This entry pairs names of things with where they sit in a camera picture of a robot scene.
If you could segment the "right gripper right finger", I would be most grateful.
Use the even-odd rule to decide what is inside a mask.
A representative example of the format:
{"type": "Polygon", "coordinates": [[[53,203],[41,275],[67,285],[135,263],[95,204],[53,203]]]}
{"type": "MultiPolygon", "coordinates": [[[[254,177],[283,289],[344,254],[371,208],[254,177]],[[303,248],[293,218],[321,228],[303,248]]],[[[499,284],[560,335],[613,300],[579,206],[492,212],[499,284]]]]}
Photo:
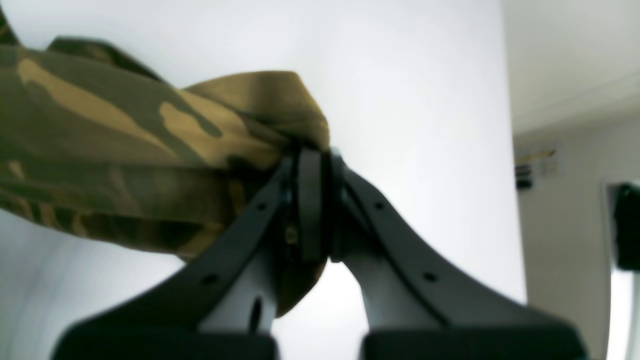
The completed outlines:
{"type": "Polygon", "coordinates": [[[509,299],[429,246],[375,186],[327,154],[327,252],[358,281],[361,360],[585,360],[574,326],[509,299]]]}

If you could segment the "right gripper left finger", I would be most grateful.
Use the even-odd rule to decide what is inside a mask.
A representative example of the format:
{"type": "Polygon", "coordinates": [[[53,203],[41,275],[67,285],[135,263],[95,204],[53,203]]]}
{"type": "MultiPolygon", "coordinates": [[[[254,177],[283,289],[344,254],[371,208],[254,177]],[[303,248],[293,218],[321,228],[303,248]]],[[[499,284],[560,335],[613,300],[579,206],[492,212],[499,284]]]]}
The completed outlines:
{"type": "Polygon", "coordinates": [[[70,328],[55,360],[278,360],[279,303],[324,264],[323,155],[286,155],[202,255],[153,289],[70,328]]]}

